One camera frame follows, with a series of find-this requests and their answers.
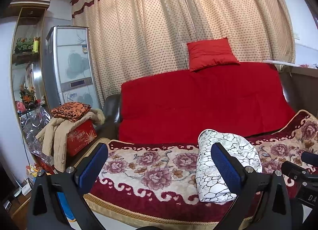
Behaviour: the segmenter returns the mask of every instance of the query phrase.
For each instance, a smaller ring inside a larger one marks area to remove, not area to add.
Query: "red box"
[[[66,150],[71,157],[76,155],[97,137],[91,120],[82,123],[67,135]]]

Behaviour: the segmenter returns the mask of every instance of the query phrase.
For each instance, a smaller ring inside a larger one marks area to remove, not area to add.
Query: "figurine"
[[[16,41],[15,53],[32,52],[33,38],[18,38]]]
[[[40,105],[44,105],[45,102],[45,95],[41,96],[41,101],[40,101]]]

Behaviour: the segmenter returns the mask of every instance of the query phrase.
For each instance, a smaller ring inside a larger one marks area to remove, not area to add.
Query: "folded cloth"
[[[65,118],[52,118],[50,122],[37,134],[36,139],[43,143],[42,152],[47,156],[51,155],[52,144],[54,142],[54,167],[60,172],[65,171],[66,161],[66,143],[67,135],[76,127],[88,119],[93,124],[101,125],[105,121],[103,111],[100,109],[90,109],[82,118],[76,122],[72,122]]]
[[[72,122],[79,120],[84,114],[86,114],[90,108],[89,104],[80,102],[68,102],[52,110],[53,117],[65,118]]]
[[[236,157],[244,167],[249,165],[257,172],[262,172],[260,157],[254,146],[246,139],[232,133],[206,129],[198,137],[196,182],[200,201],[224,203],[236,197],[226,186],[211,158],[211,147],[217,142],[221,143],[226,151]]]

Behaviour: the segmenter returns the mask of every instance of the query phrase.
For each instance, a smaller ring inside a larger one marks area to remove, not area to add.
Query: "refrigerator sticker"
[[[68,101],[74,101],[74,97],[77,97],[77,93],[67,93],[65,94],[66,100]]]
[[[87,45],[82,45],[83,53],[87,53]]]

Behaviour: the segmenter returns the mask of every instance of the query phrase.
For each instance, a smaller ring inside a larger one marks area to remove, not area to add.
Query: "yellow bottle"
[[[37,37],[34,38],[33,41],[33,51],[37,53],[39,51],[39,40]]]

